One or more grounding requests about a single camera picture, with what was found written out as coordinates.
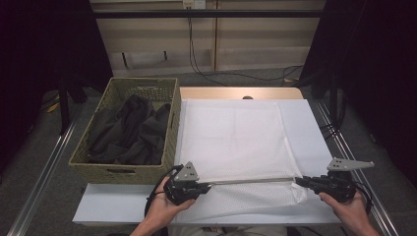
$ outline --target human hand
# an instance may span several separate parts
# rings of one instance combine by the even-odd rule
[[[163,186],[169,177],[165,177],[156,189],[156,195],[150,205],[145,219],[138,225],[131,236],[148,236],[165,227],[181,210],[188,209],[196,200],[191,199],[180,206],[173,204],[166,198]]]
[[[319,196],[333,208],[334,214],[355,235],[379,235],[369,221],[368,214],[365,211],[364,198],[358,191],[350,202],[343,204],[326,193],[319,193]]]

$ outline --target person's left hand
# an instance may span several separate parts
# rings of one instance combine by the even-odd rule
[[[151,235],[172,221],[175,215],[181,210],[188,209],[196,200],[191,199],[180,206],[173,204],[166,198],[163,190],[168,177],[165,177],[156,189],[156,194],[144,221],[142,221],[132,235]]]

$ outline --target table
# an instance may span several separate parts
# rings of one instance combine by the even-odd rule
[[[242,99],[251,96],[254,99],[283,99],[280,103],[283,121],[290,132],[288,139],[293,141],[292,147],[296,156],[311,156],[312,161],[299,163],[299,168],[305,175],[326,174],[326,167],[331,155],[307,100],[297,88],[181,88],[183,99],[187,98],[221,98]],[[89,184],[80,202],[73,221],[84,225],[136,224],[143,219],[146,197],[152,186],[144,185],[94,185]],[[172,221],[176,225],[268,225],[268,224],[320,224],[337,223],[338,219],[332,214],[331,208],[309,191],[309,197],[304,205],[282,206],[270,208],[257,214],[224,216],[211,219],[182,222]]]

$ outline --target dark clothing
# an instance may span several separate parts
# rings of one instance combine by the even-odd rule
[[[160,164],[170,107],[155,112],[151,101],[132,95],[121,106],[98,111],[89,131],[90,162]]]

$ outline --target green woven basket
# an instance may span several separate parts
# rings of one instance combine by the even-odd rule
[[[171,104],[161,164],[118,165],[89,163],[87,139],[95,114],[102,108],[121,104],[132,94],[149,98],[155,110],[163,104]],[[174,164],[180,112],[181,94],[177,79],[112,78],[69,161],[69,165],[89,183],[93,184],[154,185],[160,176]]]

